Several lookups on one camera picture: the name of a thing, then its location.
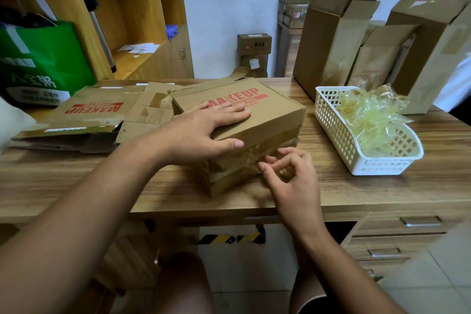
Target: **person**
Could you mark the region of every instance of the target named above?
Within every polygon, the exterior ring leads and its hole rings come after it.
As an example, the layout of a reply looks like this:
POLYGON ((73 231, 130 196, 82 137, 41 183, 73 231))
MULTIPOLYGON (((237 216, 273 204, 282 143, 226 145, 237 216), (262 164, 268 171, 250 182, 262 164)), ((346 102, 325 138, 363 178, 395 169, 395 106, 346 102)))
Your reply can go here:
MULTIPOLYGON (((121 144, 68 194, 0 248, 2 313, 65 311, 90 281, 152 176, 169 164, 202 161, 243 147, 241 140, 215 141, 210 135, 216 127, 248 117, 250 109, 243 105, 208 107, 205 103, 121 144)), ((309 256, 326 291, 347 312, 403 313, 329 235, 311 156, 296 148, 279 152, 283 156, 280 160, 267 157, 259 164, 260 170, 281 220, 309 256), (295 169, 295 177, 284 183, 276 172, 288 166, 295 169)), ((320 293, 317 283, 312 273, 298 273, 291 296, 293 310, 298 312, 313 298, 312 293, 320 293)), ((154 313, 212 313, 204 266, 194 254, 179 253, 168 259, 155 293, 154 313)))

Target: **plastic packaging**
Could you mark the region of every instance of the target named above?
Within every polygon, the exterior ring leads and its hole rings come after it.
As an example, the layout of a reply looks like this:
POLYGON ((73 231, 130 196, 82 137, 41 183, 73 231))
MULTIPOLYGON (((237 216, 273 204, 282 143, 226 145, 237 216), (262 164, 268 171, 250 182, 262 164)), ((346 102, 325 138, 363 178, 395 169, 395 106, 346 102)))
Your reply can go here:
POLYGON ((367 157, 391 153, 396 125, 412 122, 398 112, 409 104, 409 97, 396 94, 390 85, 376 90, 354 89, 341 94, 337 111, 345 120, 367 157))

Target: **forearm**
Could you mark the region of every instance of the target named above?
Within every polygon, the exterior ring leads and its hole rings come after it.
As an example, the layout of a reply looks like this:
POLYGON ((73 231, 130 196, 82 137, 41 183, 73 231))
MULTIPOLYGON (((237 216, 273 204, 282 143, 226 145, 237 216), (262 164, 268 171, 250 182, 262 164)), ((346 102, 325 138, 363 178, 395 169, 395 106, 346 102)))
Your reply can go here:
POLYGON ((89 280, 149 179, 163 165, 121 145, 0 250, 0 307, 58 313, 89 280))
POLYGON ((327 232, 301 240, 323 285, 349 313, 404 313, 380 286, 327 232))

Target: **right hand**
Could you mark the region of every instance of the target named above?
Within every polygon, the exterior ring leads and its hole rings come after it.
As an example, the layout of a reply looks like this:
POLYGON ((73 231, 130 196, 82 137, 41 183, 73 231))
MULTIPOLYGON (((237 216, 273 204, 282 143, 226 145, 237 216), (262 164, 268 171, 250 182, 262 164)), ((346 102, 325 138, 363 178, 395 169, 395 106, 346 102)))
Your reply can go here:
POLYGON ((298 240, 324 232, 320 188, 310 154, 294 147, 278 151, 285 155, 282 159, 267 156, 267 162, 260 162, 259 168, 275 198, 281 220, 298 240), (276 172, 289 166, 294 167, 296 176, 284 183, 276 172))

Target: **left hand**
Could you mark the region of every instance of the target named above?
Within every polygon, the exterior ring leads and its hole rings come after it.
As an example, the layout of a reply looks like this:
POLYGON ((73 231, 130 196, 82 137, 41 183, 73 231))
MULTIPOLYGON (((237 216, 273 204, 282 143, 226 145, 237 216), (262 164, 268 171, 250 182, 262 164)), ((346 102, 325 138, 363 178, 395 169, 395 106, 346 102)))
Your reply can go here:
POLYGON ((188 164, 242 148, 242 140, 227 138, 215 141, 209 136, 217 127, 228 126, 249 117, 250 109, 245 109, 244 105, 224 103, 209 107, 208 103, 202 103, 196 109, 176 116, 171 122, 143 136, 150 144, 162 145, 167 164, 188 164))

